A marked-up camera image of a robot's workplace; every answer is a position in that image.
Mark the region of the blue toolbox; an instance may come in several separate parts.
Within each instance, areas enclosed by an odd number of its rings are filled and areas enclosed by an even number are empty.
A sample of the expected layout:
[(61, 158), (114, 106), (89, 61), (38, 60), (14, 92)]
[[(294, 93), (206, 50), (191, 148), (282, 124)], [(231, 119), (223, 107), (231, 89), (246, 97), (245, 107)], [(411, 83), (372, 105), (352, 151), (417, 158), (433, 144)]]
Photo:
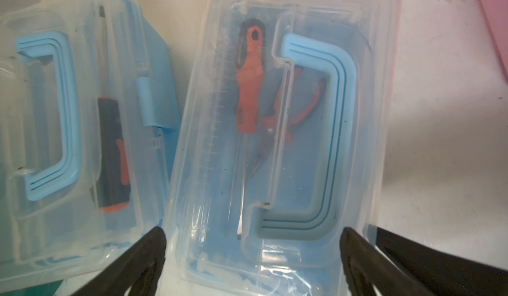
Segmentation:
[[(98, 7), (130, 201), (100, 210)], [(169, 50), (136, 0), (1, 0), (1, 291), (107, 267), (161, 224), (181, 117)]]
[[(164, 228), (160, 295), (348, 295), (339, 242), (377, 209), (402, 0), (207, 0)], [(241, 24), (265, 25), (258, 130), (243, 137)]]

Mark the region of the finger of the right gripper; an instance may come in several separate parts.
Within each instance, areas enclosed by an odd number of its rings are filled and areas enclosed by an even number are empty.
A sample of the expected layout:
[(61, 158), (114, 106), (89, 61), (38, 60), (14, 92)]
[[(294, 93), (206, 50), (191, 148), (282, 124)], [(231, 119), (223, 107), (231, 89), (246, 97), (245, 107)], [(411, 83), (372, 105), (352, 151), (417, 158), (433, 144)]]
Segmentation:
[(380, 227), (376, 246), (435, 295), (507, 295), (507, 270), (434, 250)]

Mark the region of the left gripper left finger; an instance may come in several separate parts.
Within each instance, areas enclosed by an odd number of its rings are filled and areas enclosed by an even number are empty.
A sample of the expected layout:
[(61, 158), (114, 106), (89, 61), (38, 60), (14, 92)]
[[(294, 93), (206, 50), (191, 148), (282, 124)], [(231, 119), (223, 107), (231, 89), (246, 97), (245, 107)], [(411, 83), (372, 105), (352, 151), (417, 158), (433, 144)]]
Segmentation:
[(74, 294), (155, 295), (165, 264), (166, 248), (164, 230), (154, 227)]

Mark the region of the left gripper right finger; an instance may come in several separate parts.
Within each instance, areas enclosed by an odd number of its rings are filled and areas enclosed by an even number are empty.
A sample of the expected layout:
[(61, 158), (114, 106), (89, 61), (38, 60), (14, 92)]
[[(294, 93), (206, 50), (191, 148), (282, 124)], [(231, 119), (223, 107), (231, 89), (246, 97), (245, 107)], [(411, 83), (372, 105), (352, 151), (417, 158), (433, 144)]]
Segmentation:
[(345, 227), (339, 243), (343, 270), (352, 295), (432, 295), (382, 256), (356, 230)]

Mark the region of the pink toolbox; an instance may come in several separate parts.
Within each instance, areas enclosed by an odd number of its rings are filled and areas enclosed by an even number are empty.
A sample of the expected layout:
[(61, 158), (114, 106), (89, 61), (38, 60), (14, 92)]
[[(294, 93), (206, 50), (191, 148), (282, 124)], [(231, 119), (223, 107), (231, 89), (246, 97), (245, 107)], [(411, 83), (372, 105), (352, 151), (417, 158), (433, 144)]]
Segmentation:
[(480, 0), (480, 6), (507, 80), (507, 0)]

